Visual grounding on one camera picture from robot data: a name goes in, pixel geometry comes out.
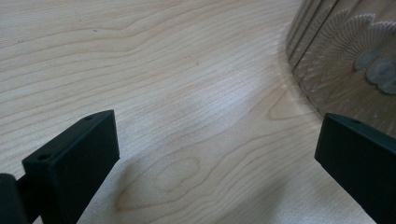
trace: wooden table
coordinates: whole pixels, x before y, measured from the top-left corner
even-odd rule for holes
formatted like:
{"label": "wooden table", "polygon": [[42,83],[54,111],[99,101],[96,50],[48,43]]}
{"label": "wooden table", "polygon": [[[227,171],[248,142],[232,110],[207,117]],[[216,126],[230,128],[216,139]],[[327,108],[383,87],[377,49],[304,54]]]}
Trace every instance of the wooden table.
{"label": "wooden table", "polygon": [[79,223],[373,223],[314,160],[300,3],[2,0],[1,172],[114,109],[121,159]]}

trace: ribbed plastic container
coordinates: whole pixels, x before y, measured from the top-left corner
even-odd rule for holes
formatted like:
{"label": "ribbed plastic container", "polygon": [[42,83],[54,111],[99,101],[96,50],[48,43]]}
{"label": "ribbed plastic container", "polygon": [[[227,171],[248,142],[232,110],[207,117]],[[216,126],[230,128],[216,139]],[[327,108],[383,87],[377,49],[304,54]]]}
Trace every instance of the ribbed plastic container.
{"label": "ribbed plastic container", "polygon": [[286,52],[321,113],[362,120],[396,137],[396,1],[304,0]]}

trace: ribbed surface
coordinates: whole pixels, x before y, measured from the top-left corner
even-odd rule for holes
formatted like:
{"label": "ribbed surface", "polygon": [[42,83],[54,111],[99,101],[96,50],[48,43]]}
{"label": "ribbed surface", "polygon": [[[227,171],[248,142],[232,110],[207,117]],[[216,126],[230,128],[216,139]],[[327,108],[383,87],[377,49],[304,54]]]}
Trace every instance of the ribbed surface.
{"label": "ribbed surface", "polygon": [[306,5],[312,1],[303,2],[287,38],[289,64],[304,94],[322,114],[361,119],[396,136],[395,1]]}

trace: wood grain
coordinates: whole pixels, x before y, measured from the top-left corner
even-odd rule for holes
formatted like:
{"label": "wood grain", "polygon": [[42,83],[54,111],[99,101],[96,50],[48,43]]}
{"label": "wood grain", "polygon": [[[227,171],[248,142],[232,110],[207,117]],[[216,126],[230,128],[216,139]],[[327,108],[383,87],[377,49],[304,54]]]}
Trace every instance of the wood grain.
{"label": "wood grain", "polygon": [[373,223],[314,161],[300,4],[0,1],[1,172],[115,109],[121,160],[79,223]]}

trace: black plastic piece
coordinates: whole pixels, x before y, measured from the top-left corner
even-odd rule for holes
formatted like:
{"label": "black plastic piece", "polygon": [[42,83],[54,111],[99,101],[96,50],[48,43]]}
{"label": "black plastic piece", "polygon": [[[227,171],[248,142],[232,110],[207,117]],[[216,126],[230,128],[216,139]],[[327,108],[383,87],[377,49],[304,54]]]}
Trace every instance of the black plastic piece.
{"label": "black plastic piece", "polygon": [[81,119],[56,136],[22,161],[26,175],[18,190],[28,221],[40,215],[44,223],[76,223],[119,158],[112,110]]}
{"label": "black plastic piece", "polygon": [[27,223],[17,181],[13,175],[0,174],[0,223]]}
{"label": "black plastic piece", "polygon": [[315,159],[377,223],[396,223],[396,139],[327,114]]}

